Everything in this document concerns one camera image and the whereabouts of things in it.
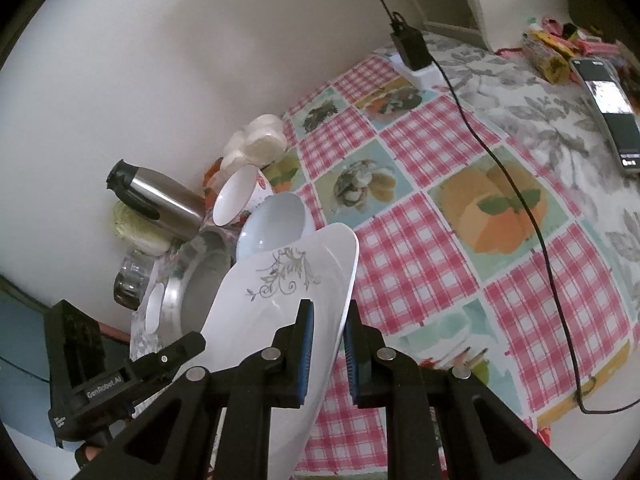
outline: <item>power cord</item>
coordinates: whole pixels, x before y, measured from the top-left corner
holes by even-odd
[[[389,9],[386,6],[386,3],[385,3],[384,0],[380,0],[380,2],[382,3],[383,7],[385,7],[386,13],[388,14],[389,18],[392,21],[392,27],[393,27],[393,23],[396,20],[398,20],[398,18],[395,17],[396,15],[399,16],[400,19],[402,19],[402,22],[406,23],[404,21],[404,18],[402,18],[402,16],[398,12],[391,13],[389,11]],[[431,61],[433,61],[433,63],[438,68],[438,70],[440,70],[440,73],[442,74],[442,76],[444,78],[444,81],[446,81],[447,86],[449,87],[449,91],[451,92],[453,100],[456,102],[456,105],[458,106],[458,110],[460,112],[460,116],[462,117],[462,120],[464,121],[467,129],[469,130],[471,135],[474,136],[474,139],[478,142],[478,144],[480,144],[480,146],[482,146],[482,148],[494,160],[494,162],[496,163],[498,168],[500,168],[500,170],[502,171],[502,173],[506,177],[509,185],[511,186],[511,189],[513,189],[513,192],[518,197],[518,200],[522,204],[522,208],[524,209],[524,211],[526,211],[527,216],[529,217],[529,220],[530,220],[531,224],[533,225],[533,228],[536,231],[536,236],[538,237],[538,241],[540,242],[540,247],[542,248],[542,255],[543,255],[544,259],[545,259],[546,274],[548,275],[548,278],[549,278],[549,288],[551,289],[551,293],[552,293],[553,298],[554,298],[554,303],[556,304],[556,310],[558,311],[558,316],[560,317],[560,323],[562,324],[562,331],[564,332],[564,336],[566,337],[566,344],[567,344],[567,347],[569,349],[569,356],[571,357],[571,364],[572,364],[572,367],[574,369],[574,379],[575,379],[575,387],[576,387],[575,400],[576,400],[576,403],[577,403],[578,407],[580,408],[580,411],[585,413],[585,414],[587,414],[587,415],[611,415],[613,413],[624,412],[625,410],[628,410],[628,409],[636,406],[637,404],[640,404],[640,399],[638,399],[638,400],[635,400],[634,402],[632,402],[630,404],[627,404],[626,406],[622,406],[621,408],[616,408],[615,410],[588,410],[584,406],[584,394],[582,392],[582,386],[580,384],[580,371],[578,370],[578,357],[577,357],[576,352],[575,352],[574,341],[573,341],[573,339],[571,337],[571,333],[569,331],[569,325],[568,325],[568,323],[566,321],[566,317],[564,316],[564,311],[562,310],[562,305],[560,303],[560,298],[558,296],[558,290],[556,289],[556,281],[554,279],[553,270],[551,269],[551,261],[549,259],[548,251],[546,250],[545,239],[543,238],[542,232],[540,231],[540,226],[538,225],[538,222],[536,221],[536,218],[533,216],[533,213],[531,212],[531,209],[529,209],[529,206],[527,205],[526,200],[524,200],[524,197],[522,196],[522,193],[520,192],[520,190],[516,186],[516,183],[513,181],[511,175],[509,174],[509,171],[507,171],[507,169],[504,167],[504,165],[501,163],[500,159],[495,155],[495,153],[492,152],[491,148],[489,148],[484,143],[484,140],[482,140],[480,138],[480,136],[478,136],[476,131],[472,128],[471,124],[469,124],[469,121],[467,120],[466,115],[465,115],[465,111],[462,108],[462,105],[460,104],[460,101],[458,99],[458,96],[456,95],[455,90],[453,89],[453,85],[451,84],[451,81],[449,80],[449,78],[445,74],[444,70],[442,69],[440,64],[435,59],[433,59],[433,57],[431,57]]]

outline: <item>gray leaf pattern cloth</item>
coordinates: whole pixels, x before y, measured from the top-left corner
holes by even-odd
[[[552,85],[529,63],[425,33],[458,96],[516,137],[574,193],[615,251],[629,298],[640,310],[640,179],[623,176],[577,84]]]

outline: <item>kettle handle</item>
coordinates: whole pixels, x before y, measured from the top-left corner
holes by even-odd
[[[122,202],[124,202],[125,205],[129,206],[133,211],[136,211],[143,217],[153,221],[160,219],[160,213],[154,207],[153,202],[145,199],[145,197],[136,193],[132,189],[124,189],[120,186],[115,186],[113,192]]]

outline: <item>white cup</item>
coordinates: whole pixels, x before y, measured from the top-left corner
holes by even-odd
[[[248,164],[226,181],[213,205],[213,223],[242,227],[249,215],[273,195],[273,187],[257,166]]]

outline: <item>black kettle lid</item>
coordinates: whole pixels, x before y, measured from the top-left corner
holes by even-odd
[[[127,164],[121,158],[107,176],[107,189],[129,189],[138,170],[139,167]]]

